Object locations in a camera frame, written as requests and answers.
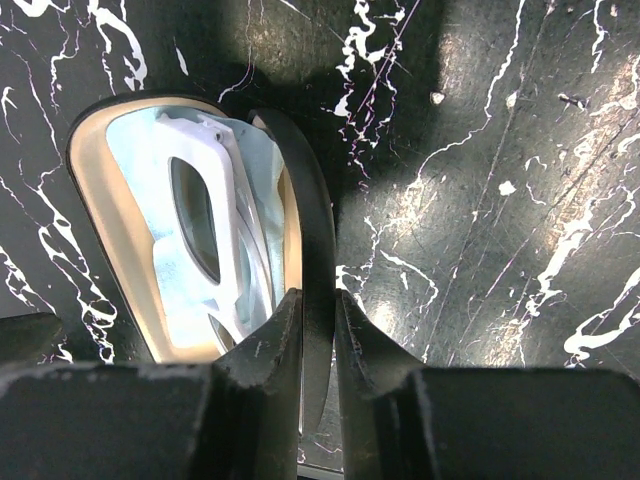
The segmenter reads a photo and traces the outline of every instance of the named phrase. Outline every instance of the tan inner lining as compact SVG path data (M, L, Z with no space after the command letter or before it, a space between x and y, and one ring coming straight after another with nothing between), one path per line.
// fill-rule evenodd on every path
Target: tan inner lining
M69 162L132 314L157 362L204 362L220 356L213 342L189 348L171 343L153 268L153 237L107 144L106 131L116 118L143 108L182 106L225 116L196 100L158 97L104 108L75 130ZM293 187L285 171L279 192L285 207L285 287L302 286L302 244Z

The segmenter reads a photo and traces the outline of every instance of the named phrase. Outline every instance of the black marble surface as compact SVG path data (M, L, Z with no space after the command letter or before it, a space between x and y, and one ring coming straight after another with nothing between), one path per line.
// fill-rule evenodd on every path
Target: black marble surface
M639 6L1 0L0 315L54 311L59 360L150 358L63 160L94 102L177 89L299 124L338 285L427 364L638 378ZM299 460L340 470L335 386Z

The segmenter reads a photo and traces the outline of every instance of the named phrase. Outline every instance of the marble countertop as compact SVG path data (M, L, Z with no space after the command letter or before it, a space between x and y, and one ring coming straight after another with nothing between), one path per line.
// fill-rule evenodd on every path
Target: marble countertop
M301 127L338 286L427 365L638 378L633 3L3 1L1 315L55 312L58 360L150 358L65 148L95 102L165 89ZM340 470L340 447L334 379L299 461Z

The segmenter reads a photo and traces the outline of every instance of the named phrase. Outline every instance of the black plastic part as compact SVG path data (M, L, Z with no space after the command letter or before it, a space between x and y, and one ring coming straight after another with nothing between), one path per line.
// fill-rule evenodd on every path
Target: black plastic part
M0 478L296 478L301 308L213 365L5 369Z
M0 363L37 363L53 354L62 321L51 313L0 319Z
M280 147L300 216L304 292L302 428L314 431L327 399L335 330L336 240L331 200L313 150L298 127L276 110L253 110L249 122L256 117Z
M346 479L638 478L640 387L628 377L427 368L346 292L336 350Z

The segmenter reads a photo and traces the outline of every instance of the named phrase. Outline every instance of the light blue cleaning cloth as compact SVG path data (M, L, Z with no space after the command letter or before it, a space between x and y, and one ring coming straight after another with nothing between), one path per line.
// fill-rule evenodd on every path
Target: light blue cleaning cloth
M260 225L270 263L273 307L284 296L284 209L278 194L278 181L284 161L278 146L262 130L240 120L217 117L200 110L184 107L153 107L138 110L115 119L107 128L107 143L133 194L147 226L161 254L154 253L158 287L167 316L202 314L200 304L211 298L207 284L194 275L192 261L179 258L182 249L172 248L171 242L180 238L175 223L166 212L174 209L173 198L159 198L158 179L164 178L166 158L154 154L153 125L166 114L170 118L184 118L196 123L207 117L231 128L244 163L247 178L260 217ZM267 318L255 318L255 298L249 298L251 271L246 252L241 249L243 295L238 300L241 322L249 332L262 325Z

